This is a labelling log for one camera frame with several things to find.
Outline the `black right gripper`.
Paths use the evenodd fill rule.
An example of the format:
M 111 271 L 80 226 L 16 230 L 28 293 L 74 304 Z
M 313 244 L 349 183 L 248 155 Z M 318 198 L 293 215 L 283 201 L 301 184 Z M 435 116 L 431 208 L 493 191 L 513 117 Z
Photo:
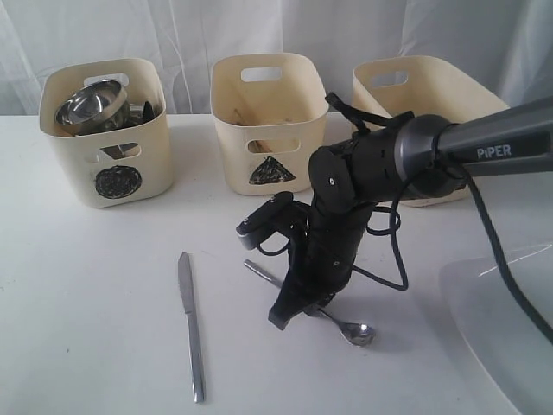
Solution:
M 362 203 L 346 213 L 330 212 L 314 202 L 308 214 L 303 249 L 293 259 L 268 319 L 280 330 L 300 314 L 332 318 L 326 307 L 350 281 L 372 205 Z

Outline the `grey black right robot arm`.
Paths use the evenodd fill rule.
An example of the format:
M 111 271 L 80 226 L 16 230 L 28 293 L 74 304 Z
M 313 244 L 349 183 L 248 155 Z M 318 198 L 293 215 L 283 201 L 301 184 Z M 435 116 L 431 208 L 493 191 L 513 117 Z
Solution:
M 313 200 L 290 225 L 289 271 L 269 319 L 289 321 L 328 302 L 349 282 L 359 243 L 381 202 L 441 198 L 478 176 L 552 168 L 552 101 L 540 99 L 457 124 L 435 114 L 384 118 L 330 93 L 327 102 L 356 128 L 309 160 Z

